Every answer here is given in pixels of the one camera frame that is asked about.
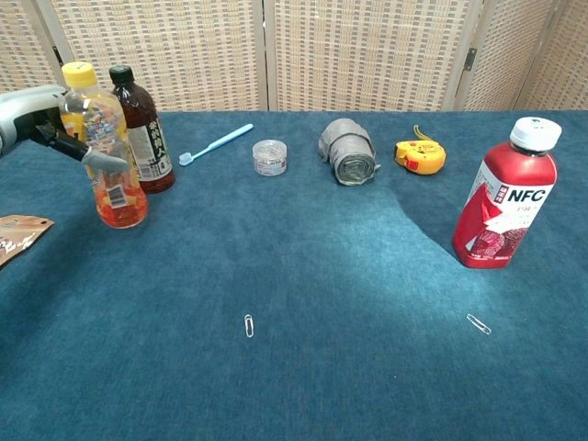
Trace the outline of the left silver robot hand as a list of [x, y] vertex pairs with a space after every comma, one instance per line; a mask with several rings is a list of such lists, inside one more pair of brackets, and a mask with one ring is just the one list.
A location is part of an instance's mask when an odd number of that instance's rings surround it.
[[42, 85], [2, 94], [1, 155], [31, 140], [95, 169], [109, 173], [128, 170], [127, 161], [108, 156], [65, 132], [59, 110], [65, 93], [61, 85]]

